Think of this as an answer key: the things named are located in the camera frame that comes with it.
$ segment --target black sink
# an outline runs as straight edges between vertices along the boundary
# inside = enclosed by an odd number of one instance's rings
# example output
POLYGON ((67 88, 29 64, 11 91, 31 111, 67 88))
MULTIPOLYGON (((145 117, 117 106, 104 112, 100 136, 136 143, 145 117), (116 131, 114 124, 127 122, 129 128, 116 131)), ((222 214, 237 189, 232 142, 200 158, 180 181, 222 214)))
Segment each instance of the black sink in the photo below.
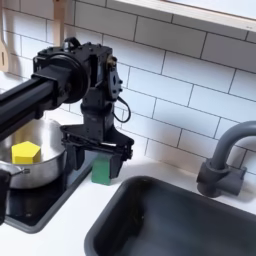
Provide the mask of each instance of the black sink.
POLYGON ((255 256, 256 216, 168 183, 125 181, 85 239, 86 256, 255 256))

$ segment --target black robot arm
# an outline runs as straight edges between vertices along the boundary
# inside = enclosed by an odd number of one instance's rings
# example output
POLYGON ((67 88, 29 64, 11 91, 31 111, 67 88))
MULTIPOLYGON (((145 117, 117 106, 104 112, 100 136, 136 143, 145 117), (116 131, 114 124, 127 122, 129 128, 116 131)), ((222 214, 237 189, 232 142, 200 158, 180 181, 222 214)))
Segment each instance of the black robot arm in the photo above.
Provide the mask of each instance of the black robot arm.
MULTIPOLYGON (((31 79, 0 95, 0 141, 32 119, 41 118, 45 110, 82 100, 83 124, 61 127, 62 142, 74 159, 71 164, 79 169, 85 150, 101 152, 110 156, 110 178, 117 177, 123 162, 132 157, 134 141, 114 127, 114 104, 123 101, 116 62, 111 48, 80 45, 76 38, 39 52, 31 79)), ((5 180, 9 184, 8 175, 0 170, 0 184, 5 180)), ((5 198, 5 191, 0 189, 0 199, 5 198)), ((3 208, 0 202, 0 224, 3 208)))

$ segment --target gray faucet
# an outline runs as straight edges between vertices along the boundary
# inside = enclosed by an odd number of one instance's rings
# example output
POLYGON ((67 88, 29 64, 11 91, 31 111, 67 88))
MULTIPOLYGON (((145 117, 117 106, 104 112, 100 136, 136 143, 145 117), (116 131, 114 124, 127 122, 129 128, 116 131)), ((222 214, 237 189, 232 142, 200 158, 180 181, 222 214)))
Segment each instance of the gray faucet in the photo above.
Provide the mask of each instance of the gray faucet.
POLYGON ((238 124, 220 138, 213 157, 201 166, 197 177, 198 191, 207 197, 218 197, 222 191, 238 195, 246 169, 229 168, 226 164, 234 144, 242 138, 256 136, 256 121, 238 124))

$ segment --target tile backsplash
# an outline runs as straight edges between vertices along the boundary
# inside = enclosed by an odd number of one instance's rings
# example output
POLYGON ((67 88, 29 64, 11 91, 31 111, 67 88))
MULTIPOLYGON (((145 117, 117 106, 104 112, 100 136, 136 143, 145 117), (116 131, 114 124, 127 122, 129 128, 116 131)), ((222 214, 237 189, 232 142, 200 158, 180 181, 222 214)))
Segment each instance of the tile backsplash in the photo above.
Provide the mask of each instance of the tile backsplash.
MULTIPOLYGON (((26 81, 32 58, 51 46, 52 0, 3 0, 11 70, 0 92, 26 81)), ((135 139, 135 154, 191 172, 212 156, 239 122, 256 120, 256 34, 114 0, 68 0, 66 36, 114 49, 130 122, 118 129, 135 139)), ((81 123, 79 102, 47 112, 62 124, 81 123)), ((117 104, 116 114, 127 112, 117 104)), ((256 191, 256 138, 239 141, 228 164, 248 167, 256 191)))

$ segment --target countertop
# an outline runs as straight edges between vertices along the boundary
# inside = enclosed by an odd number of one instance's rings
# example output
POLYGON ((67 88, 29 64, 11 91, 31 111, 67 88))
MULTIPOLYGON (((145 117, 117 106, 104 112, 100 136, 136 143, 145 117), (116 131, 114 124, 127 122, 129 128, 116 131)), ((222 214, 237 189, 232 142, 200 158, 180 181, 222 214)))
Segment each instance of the countertop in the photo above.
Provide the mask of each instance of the countertop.
MULTIPOLYGON (((0 255, 84 256, 84 238, 122 181, 147 175, 198 193, 196 175, 146 157, 126 162, 111 186, 94 184, 90 175, 37 234, 26 234, 6 224, 0 227, 0 255)), ((256 214, 256 195, 242 191, 239 197, 223 195, 218 201, 256 214)))

